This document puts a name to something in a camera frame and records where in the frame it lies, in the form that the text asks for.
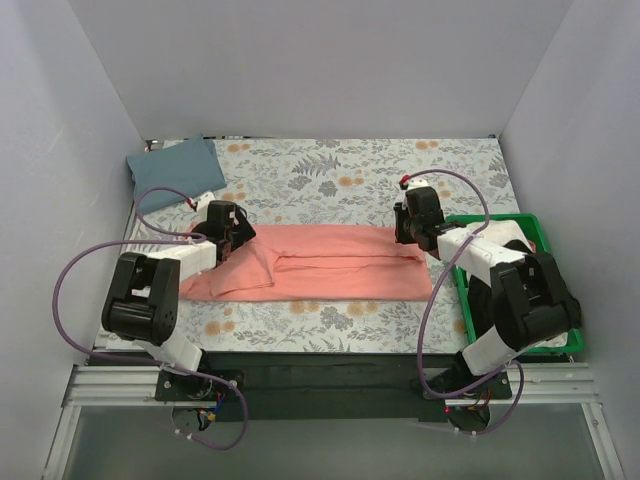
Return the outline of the salmon pink t-shirt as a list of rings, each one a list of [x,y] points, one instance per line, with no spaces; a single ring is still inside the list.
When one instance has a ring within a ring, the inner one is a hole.
[[[182,281],[180,297],[272,302],[431,296],[425,254],[415,244],[398,243],[392,227],[257,225],[255,231],[220,266]]]

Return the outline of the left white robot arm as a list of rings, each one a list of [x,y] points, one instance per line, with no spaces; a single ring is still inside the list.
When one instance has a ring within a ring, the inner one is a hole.
[[[202,221],[194,232],[203,240],[119,257],[101,316],[104,330],[135,342],[173,371],[182,370],[178,387],[193,400],[211,392],[213,377],[199,366],[201,348],[176,329],[180,283],[219,267],[256,236],[246,211],[234,202],[211,200],[197,211]]]

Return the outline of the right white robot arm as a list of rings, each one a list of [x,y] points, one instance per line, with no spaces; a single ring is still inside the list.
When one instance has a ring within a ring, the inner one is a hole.
[[[582,324],[554,257],[537,252],[514,220],[446,221],[436,190],[410,187],[394,205],[396,240],[415,244],[468,275],[476,340],[457,353],[454,389],[475,397],[488,373]]]

